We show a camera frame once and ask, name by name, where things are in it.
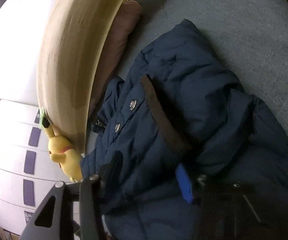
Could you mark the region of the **navy blue quilted jacket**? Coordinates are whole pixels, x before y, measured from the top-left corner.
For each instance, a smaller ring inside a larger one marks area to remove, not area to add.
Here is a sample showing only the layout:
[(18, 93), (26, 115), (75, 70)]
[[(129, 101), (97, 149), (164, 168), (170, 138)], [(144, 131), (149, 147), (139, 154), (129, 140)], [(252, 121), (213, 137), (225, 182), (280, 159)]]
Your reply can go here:
[(114, 239), (192, 239), (199, 208), (176, 170), (194, 177), (266, 182), (288, 191), (288, 136), (247, 94), (189, 20), (145, 47), (125, 79), (110, 81), (92, 129), (85, 177), (108, 163), (102, 203)]

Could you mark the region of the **yellow Pikachu plush toy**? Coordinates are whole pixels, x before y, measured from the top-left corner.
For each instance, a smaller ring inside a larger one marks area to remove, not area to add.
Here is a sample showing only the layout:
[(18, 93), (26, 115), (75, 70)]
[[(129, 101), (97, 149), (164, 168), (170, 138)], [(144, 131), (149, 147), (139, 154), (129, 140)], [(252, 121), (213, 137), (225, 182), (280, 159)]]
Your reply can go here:
[(83, 176), (80, 167), (82, 155), (77, 152), (68, 139), (62, 135), (55, 135), (47, 117), (41, 119), (41, 125), (48, 137), (48, 152), (51, 161), (59, 164), (71, 182), (82, 181)]

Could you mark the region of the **pink pillow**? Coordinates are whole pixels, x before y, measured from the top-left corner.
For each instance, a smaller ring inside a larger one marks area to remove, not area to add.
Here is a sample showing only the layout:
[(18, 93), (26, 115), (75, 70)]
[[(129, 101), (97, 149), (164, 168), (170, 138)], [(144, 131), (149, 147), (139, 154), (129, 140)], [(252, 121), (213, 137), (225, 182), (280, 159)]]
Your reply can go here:
[(141, 5), (133, 0), (123, 2), (105, 40), (92, 85), (88, 116), (95, 111), (142, 13)]

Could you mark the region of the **beige rolled mattress bolster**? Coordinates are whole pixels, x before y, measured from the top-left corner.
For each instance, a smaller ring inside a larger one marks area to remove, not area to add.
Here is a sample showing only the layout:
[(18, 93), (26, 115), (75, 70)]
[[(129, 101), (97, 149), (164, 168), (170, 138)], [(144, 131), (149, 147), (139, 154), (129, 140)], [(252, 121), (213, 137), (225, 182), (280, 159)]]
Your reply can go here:
[(55, 133), (85, 151), (87, 119), (98, 61), (123, 0), (57, 0), (36, 71), (39, 109)]

